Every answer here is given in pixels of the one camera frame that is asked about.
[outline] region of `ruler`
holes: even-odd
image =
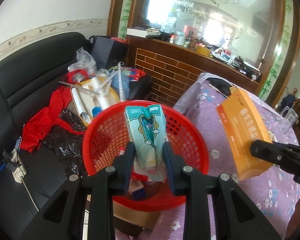
[[[118,63],[118,82],[119,82],[119,95],[120,95],[120,101],[124,102],[126,101],[126,99],[124,98],[124,93],[123,93],[123,88],[122,88],[122,73],[121,73],[121,64],[123,64],[123,62],[119,62]]]
[[[100,90],[101,90],[101,88],[103,88],[109,81],[112,81],[112,79],[113,79],[113,77],[115,76],[115,75],[117,75],[117,71],[113,71],[111,74],[110,74],[110,76],[96,89],[96,91],[95,92],[99,92]],[[109,83],[109,85],[108,85],[108,87],[106,88],[106,95],[109,93],[109,89],[110,89],[110,85],[111,85],[111,83]]]
[[[82,86],[78,86],[78,85],[70,84],[70,83],[63,82],[63,81],[59,81],[59,83],[60,83],[60,84],[63,84],[63,85],[70,86],[70,87],[77,88],[77,89],[79,89],[79,90],[82,90],[82,91],[89,92],[89,93],[91,93],[91,94],[94,94],[94,95],[99,95],[99,93],[98,93],[98,92],[95,92],[95,91],[93,91],[93,90],[89,90],[89,89],[83,88]]]

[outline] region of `orange box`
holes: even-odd
[[[241,89],[231,89],[231,92],[231,96],[217,107],[217,112],[228,137],[238,177],[245,180],[262,174],[272,166],[272,163],[251,155],[251,143],[256,139],[272,141],[247,92]]]

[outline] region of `wooden counter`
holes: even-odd
[[[202,72],[221,76],[256,93],[258,83],[234,68],[190,49],[164,41],[129,37],[128,66],[135,66],[153,79],[153,99],[173,106]]]

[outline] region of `sofa cushion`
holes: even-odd
[[[32,43],[0,61],[0,158],[23,124],[47,106],[76,51],[91,50],[80,33],[62,33]]]
[[[24,182],[40,209],[66,180],[64,165],[43,146],[34,154],[22,150],[20,157],[27,171]],[[16,183],[11,171],[4,167],[0,171],[1,230],[17,240],[36,213],[24,185]]]

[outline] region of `black object on bed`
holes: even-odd
[[[69,123],[75,131],[85,131],[86,127],[69,109],[63,109],[60,118]],[[88,176],[82,159],[83,135],[74,135],[56,125],[43,141],[43,145],[53,150],[58,161],[64,164],[66,177],[76,174]]]
[[[212,86],[220,91],[221,94],[228,97],[231,95],[230,87],[232,87],[227,81],[220,78],[207,78]]]

